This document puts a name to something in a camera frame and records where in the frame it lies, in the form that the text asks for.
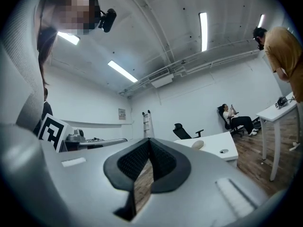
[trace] white ceiling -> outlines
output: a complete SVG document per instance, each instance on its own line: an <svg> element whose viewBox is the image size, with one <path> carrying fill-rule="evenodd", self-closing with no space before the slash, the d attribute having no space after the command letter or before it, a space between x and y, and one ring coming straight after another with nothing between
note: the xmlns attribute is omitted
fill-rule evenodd
<svg viewBox="0 0 303 227"><path fill-rule="evenodd" d="M136 87L165 66L185 68L256 49L252 30L265 14L274 18L274 0L99 0L117 18L109 33L97 28L80 36L77 46L58 38L52 66L105 86L116 93ZM198 14L207 13L208 48L201 52ZM115 61L139 80L135 85L108 66Z"/></svg>

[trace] black office chair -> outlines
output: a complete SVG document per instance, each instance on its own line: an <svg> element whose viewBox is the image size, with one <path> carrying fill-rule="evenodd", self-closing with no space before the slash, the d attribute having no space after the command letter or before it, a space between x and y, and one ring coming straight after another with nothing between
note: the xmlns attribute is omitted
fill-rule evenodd
<svg viewBox="0 0 303 227"><path fill-rule="evenodd" d="M201 130L201 131L198 131L196 132L196 134L198 134L197 137L194 137L194 138L199 138L201 137L201 132L204 131L204 130ZM176 123L175 124L175 129L173 130L173 132L175 133L175 135L177 135L181 140L187 140L187 139L192 139L190 137L189 134L186 133L185 129L182 127L182 125L180 123Z"/></svg>
<svg viewBox="0 0 303 227"><path fill-rule="evenodd" d="M224 123L225 123L225 128L227 130L230 131L231 135L235 135L235 134L239 134L240 137L242 138L242 136L244 135L244 130L243 130L243 126L242 127L233 127L232 126L232 119L229 119L229 124L226 122L225 118L223 117L223 112L224 112L224 109L222 106L218 107L218 114L221 116L221 118L224 120Z"/></svg>

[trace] gray surface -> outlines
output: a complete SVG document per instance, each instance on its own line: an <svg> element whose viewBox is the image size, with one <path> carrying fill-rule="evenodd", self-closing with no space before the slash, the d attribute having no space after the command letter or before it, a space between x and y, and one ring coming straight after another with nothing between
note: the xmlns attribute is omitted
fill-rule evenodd
<svg viewBox="0 0 303 227"><path fill-rule="evenodd" d="M176 191L152 194L130 223L113 214L125 205L128 193L112 187L103 164L139 140L56 153L51 143L17 126L0 128L0 136L5 179L29 212L51 226L225 226L237 218L215 186L220 178L231 178L257 206L267 200L258 186L220 158L158 140L187 156L192 172ZM80 157L86 161L63 167L62 161Z"/></svg>

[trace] white table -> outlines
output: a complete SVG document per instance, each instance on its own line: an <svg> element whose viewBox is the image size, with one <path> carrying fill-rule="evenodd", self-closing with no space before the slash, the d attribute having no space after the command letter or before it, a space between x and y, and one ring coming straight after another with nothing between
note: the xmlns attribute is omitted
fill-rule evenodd
<svg viewBox="0 0 303 227"><path fill-rule="evenodd" d="M237 167L237 160L239 155L236 145L233 142L232 136L229 132L188 140L176 140L174 142L184 146L192 147L192 145L198 140L204 141L204 146L200 149L201 151L214 154L227 161L234 167Z"/></svg>
<svg viewBox="0 0 303 227"><path fill-rule="evenodd" d="M287 95L287 99L292 99L293 93ZM296 110L297 111L297 119L298 119L298 133L297 133L297 142L300 139L300 123L299 123L299 112L297 110L297 102L295 100L288 101L288 105L283 108L277 109L275 105L270 106L269 108L263 110L256 115L260 117L261 127L262 127L262 137L263 137L263 152L262 159L266 159L267 153L267 143L266 143L266 124L264 120L268 120L274 124L275 129L275 155L274 155L274 163L273 168L270 175L270 180L273 181L276 176L276 171L278 169L279 158L280 158L280 149L281 149L281 134L280 134L280 121L284 119L287 114Z"/></svg>

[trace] fluorescent light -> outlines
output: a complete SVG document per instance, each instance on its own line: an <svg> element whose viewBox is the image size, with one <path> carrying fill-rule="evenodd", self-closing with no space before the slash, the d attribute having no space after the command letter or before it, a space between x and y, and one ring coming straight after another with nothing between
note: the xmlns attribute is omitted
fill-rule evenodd
<svg viewBox="0 0 303 227"><path fill-rule="evenodd" d="M77 36L69 35L69 34L62 33L62 32L58 32L58 35L64 39L68 40L69 42L73 43L74 45L77 45L77 43L80 40Z"/></svg>
<svg viewBox="0 0 303 227"><path fill-rule="evenodd" d="M126 78L130 79L132 82L137 82L138 80L136 78L134 78L131 74L129 74L126 70L124 70L122 67L120 67L118 64L116 64L113 61L110 61L108 63L108 65L115 69L117 72L121 73L123 76L125 76Z"/></svg>
<svg viewBox="0 0 303 227"><path fill-rule="evenodd" d="M207 50L207 14L200 13L202 51Z"/></svg>
<svg viewBox="0 0 303 227"><path fill-rule="evenodd" d="M258 28L260 28L260 27L262 26L263 20L264 20L264 14L261 15L261 18L260 18L260 22L259 22Z"/></svg>

